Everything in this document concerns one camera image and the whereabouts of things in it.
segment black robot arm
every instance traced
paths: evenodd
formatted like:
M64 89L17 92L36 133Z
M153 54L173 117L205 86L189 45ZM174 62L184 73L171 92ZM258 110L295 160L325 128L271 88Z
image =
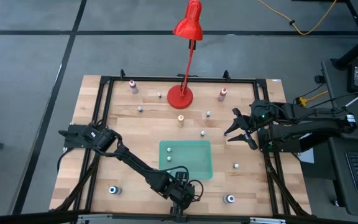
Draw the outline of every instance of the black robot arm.
M170 198L175 205L181 208L181 210L188 208L191 202L200 200L200 197L195 199L195 187L188 181L189 174L186 167L175 167L186 170L186 172L177 172L177 174L180 174L180 178L175 178L165 170L151 168L129 151L129 149L122 143L120 134L106 126L98 126L90 123L77 131L59 131L59 133L65 137L66 142L78 143L85 148L94 150L101 156L115 157L124 162L142 175L152 190L165 199ZM106 152L115 140L117 141L117 149L113 153ZM57 210L68 209L94 170L94 167L94 164L89 166L84 178L80 180L75 187L75 190L72 191L69 197L66 198L64 203L58 207Z
M225 135L241 128L244 133L228 141L245 141L251 149L257 149L251 133L258 131L261 149L280 152L302 152L325 141L328 137L352 133L356 121L344 108L303 108L291 103L272 103L258 100L251 105L250 116L233 109L236 118Z

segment cable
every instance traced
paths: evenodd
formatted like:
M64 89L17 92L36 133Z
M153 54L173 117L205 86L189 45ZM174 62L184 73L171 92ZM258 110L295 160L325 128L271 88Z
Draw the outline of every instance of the cable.
M296 29L296 31L300 34L300 35L308 35L310 34L311 32L313 32L319 25L320 23L326 18L326 16L328 15L328 13L333 9L335 3L337 2L337 0L335 0L332 4L331 4L331 7L329 7L329 9L327 10L327 12L325 13L325 15L320 19L320 21L318 21L318 23L309 31L309 32L306 32L306 33L302 33L298 28L297 26L295 25L295 21L290 19L288 16L282 14L281 12L278 12L276 10L274 10L273 8L271 8L270 6L268 6L266 3L264 3L262 0L258 0L260 3L262 3L263 5L265 5L266 7L268 7L271 11L277 13L278 15L288 19L290 21L290 24Z
M197 183L200 184L200 186L201 186L201 194L200 194L200 195L195 195L195 196L197 196L198 198L197 198L197 199L193 198L193 200L192 200L191 202L199 202L199 201L201 200L201 197L202 197L203 194L204 194L204 185L203 185L203 184L201 183L201 181L199 181L199 180L191 180L191 181L189 181L189 184L191 184L192 182L197 182Z
M295 101L296 101L297 98L301 98L301 97L304 97L304 96L306 96L306 95L309 95L310 93L312 93L312 92L318 90L318 89L319 89L320 87L322 87L323 85L324 85L324 83L322 83L320 86L318 86L318 87L315 88L314 90L311 90L310 92L305 93L304 95L301 95L301 96L296 97L295 99L293 99L292 104L295 104Z
M57 172L59 172L60 169L60 162L63 159L63 156L65 156L67 153L69 153L71 150L73 150L74 148L67 148L67 150L59 157L59 160L57 161Z
M319 94L317 94L316 96L314 96L314 97L312 97L312 98L310 98L310 99L307 99L307 101L314 100L314 99L316 99L317 97L323 96L324 94L327 94L327 93L328 93L328 90L327 90L327 91L324 91L324 92L322 92L322 93L319 93Z
M327 103L327 102L334 101L334 100L337 100L337 99L340 99L340 98L344 98L344 97L346 97L346 96L355 95L355 94L358 94L358 91L357 91L357 92L354 92L354 93L342 95L342 96L339 96L339 97L335 97L335 98L332 98L332 99L330 99L330 100L323 101L323 102L321 102L321 103L318 103L318 104L316 104L316 105L311 106L310 108L314 108L314 107L316 107L316 106L325 104L325 103Z
M281 109L281 107L279 107L279 106L277 106L277 105L274 105L274 104L271 104L271 105L269 105L269 106L273 106L273 107L279 109L279 110L287 117L287 119L289 120L289 122L292 122L290 116L287 114L287 112L285 112L283 109Z

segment wooden tabletop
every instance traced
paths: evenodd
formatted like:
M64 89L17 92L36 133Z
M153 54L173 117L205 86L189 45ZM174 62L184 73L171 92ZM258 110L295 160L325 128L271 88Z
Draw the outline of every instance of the wooden tabletop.
M88 124L94 109L100 76L84 76L73 122ZM228 136L223 132L230 127L233 108L249 114L249 105L255 100L251 84L240 83L189 83L194 94L190 107L176 110L167 102L172 82L137 82L139 93L134 95L128 82L115 81L109 109L108 126L123 137L124 144L150 167L158 168L159 143L162 140L209 140L213 158L213 178L202 180L204 195L185 210L188 215L260 215L271 216L269 188L264 158L244 142L227 142L240 131ZM267 80L270 101L285 102L280 80ZM221 88L227 88L223 102L217 100ZM99 118L104 108L104 90ZM185 125L178 127L179 115L185 117ZM108 150L113 152L115 144ZM74 149L63 159L58 173L50 208L59 206L71 192L80 176L84 149ZM300 163L289 153L281 153L285 183L294 198L310 212ZM111 195L110 186L122 188L120 195ZM80 208L85 206L88 186L84 188ZM279 189L276 196L279 211L283 212ZM224 195L233 194L233 204L223 202ZM144 178L129 166L115 158L102 157L99 163L92 212L106 213L154 213L169 214L172 201L157 195Z

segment black floor stripe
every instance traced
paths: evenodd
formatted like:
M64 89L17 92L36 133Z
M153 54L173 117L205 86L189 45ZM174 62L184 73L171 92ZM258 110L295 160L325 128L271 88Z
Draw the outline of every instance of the black floor stripe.
M70 35L71 30L0 30L0 35Z
M44 115L41 120L41 125L39 127L38 133L35 137L32 149L30 151L30 160L27 164L24 177L22 179L22 182L20 184L20 190L18 191L16 202L14 204L12 214L18 215L22 212L25 198L27 196L27 193L30 188L31 180L34 175L35 168L37 166L38 158L41 153L42 144L45 140L45 135L47 134L47 129L49 126L50 118L52 117L53 108L55 107L56 99L60 90L60 86L62 85L63 77L67 68L68 59L70 58L71 50L73 49L74 40L75 40L75 34L78 30L78 27L81 22L82 15L84 13L86 5L86 0L81 1L80 8L77 13L77 17L75 19L75 23L73 26L73 33L70 35L70 38L68 39L68 43L66 46L65 53L63 55L62 63L60 64L60 68L57 74L57 78L55 81L55 84L53 85L52 92L50 94L47 107L44 111Z

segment black metal frame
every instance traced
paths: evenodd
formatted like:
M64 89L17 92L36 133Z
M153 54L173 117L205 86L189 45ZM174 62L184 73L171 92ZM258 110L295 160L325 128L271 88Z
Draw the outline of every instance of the black metal frame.
M114 85L114 81L129 81L129 80L136 80L136 81L147 81L147 82L181 82L183 81L183 78L181 77L127 77L125 72L121 69L120 71L120 76L119 77L101 77L101 81L100 81L100 85L99 85L99 90L98 90L98 96L96 98L96 103L95 103L95 109L94 109L94 113L93 113L93 122L97 122L97 114L99 112L99 108L98 106L100 105L100 101L101 101L101 95L103 94L103 88L104 85L106 83L109 83L109 88L108 88L108 94L106 97L106 102L105 102L105 107L103 110L103 118L102 118L102 124L106 124L107 121L107 114L108 114L108 109L109 109L109 105L111 103L111 95L112 95L112 88ZM267 91L267 84L266 84L266 80L264 79L243 79L243 78L231 78L230 74L228 71L224 72L224 75L222 78L202 78L202 77L189 77L188 78L189 82L203 82L203 83L245 83L245 84L251 84L254 90L254 97L255 100L260 100L260 96L259 96L259 88L262 89L262 92L264 94L264 99L265 100L269 100L269 93ZM85 172L85 170L87 169L88 163L89 163L89 157L88 159L85 159L86 155L87 155L88 149L86 149L85 151L85 155L84 155L84 160L83 160L83 164L82 164L82 168L84 168L84 171L81 170L81 174L82 171ZM277 168L277 175L279 176L280 180L284 183L284 177L283 177L283 171L282 171L282 165L281 165L281 160L280 160L280 155L279 153L275 153L275 165ZM270 159L269 153L266 152L264 153L264 159ZM99 162L99 156L95 155L93 163ZM94 191L94 186L96 184L96 175L97 175L98 170L96 169L92 175L92 178L89 182L89 188L88 188L88 192L87 192L87 197L86 197L86 205L85 205L85 210L86 211L90 211L91 208L91 204L92 204L92 198L93 198L93 191ZM273 179L271 178L271 176L268 174L267 172L267 179L268 179L268 188L269 188L269 194L270 194L270 201L271 201L271 206L272 206L272 213L274 215L278 214L278 205L277 205L277 199L275 196L275 187L274 187L274 182ZM282 194L282 200L283 200L283 207L284 207L284 213L286 215L290 214L290 209L289 209L289 205L287 200L285 199L284 195ZM141 216L139 216L139 214L126 214L127 216L136 216L137 218L142 218ZM153 215L147 215L147 218L151 218L151 217L155 217L155 219L160 219L161 215L159 214L154 214ZM182 222L183 220L187 220L188 217L191 217L189 215L181 215L181 214L171 214L170 217L175 217L174 221L177 222ZM227 219L226 216L214 216L214 219L211 218L211 216L198 216L199 218L202 218L205 221L215 221L215 218L223 218L223 219ZM248 219L249 217L240 217L239 219L237 219L238 222L244 222L244 219Z

